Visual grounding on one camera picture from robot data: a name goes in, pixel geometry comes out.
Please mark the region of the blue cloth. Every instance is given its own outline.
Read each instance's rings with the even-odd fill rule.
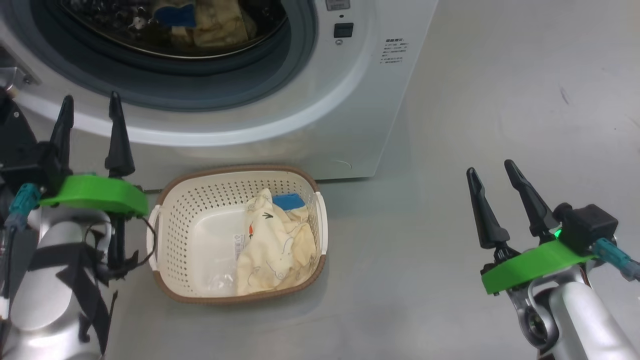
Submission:
[[[304,200],[297,193],[288,193],[273,197],[273,204],[280,207],[284,211],[302,208],[305,205]]]
[[[196,27],[196,12],[193,4],[188,4],[180,8],[174,6],[162,7],[156,10],[154,18],[164,26]]]

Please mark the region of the gray floor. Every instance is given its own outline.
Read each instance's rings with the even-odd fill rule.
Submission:
[[[109,359],[533,359],[505,295],[483,293],[465,171],[512,246],[536,245],[502,162],[550,206],[596,203],[640,258],[640,3],[441,0],[376,177],[322,184],[328,263],[311,288],[178,304],[148,268],[123,286]],[[129,243],[141,246],[142,227]],[[592,274],[631,339],[640,285]]]

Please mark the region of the front-loading washing machine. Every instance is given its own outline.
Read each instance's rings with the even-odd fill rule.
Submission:
[[[251,21],[242,42],[222,43],[159,24],[158,2],[1,1],[5,66],[20,74],[5,85],[19,88],[41,138],[73,95],[76,172],[103,171],[116,91],[136,161],[129,180],[144,189],[245,163],[290,164],[316,179],[373,176],[437,0],[227,1]]]

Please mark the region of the laundry basket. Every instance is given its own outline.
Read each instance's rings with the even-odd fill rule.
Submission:
[[[275,195],[297,193],[307,205],[316,243],[311,277],[276,291],[235,296],[236,259],[244,245],[245,203],[262,189]],[[311,285],[324,268],[327,217],[316,182],[284,166],[219,168],[179,177],[151,211],[157,224],[157,251],[149,259],[157,285],[173,300],[195,304],[236,304],[280,297]],[[153,251],[147,231],[147,252]]]

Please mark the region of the green plastic part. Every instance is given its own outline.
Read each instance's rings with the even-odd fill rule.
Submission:
[[[550,241],[484,273],[482,283],[487,294],[499,293],[593,258],[577,255],[559,240]]]
[[[107,213],[144,217],[149,213],[145,194],[121,179],[95,175],[67,176],[55,197],[41,199],[41,206],[102,210]]]

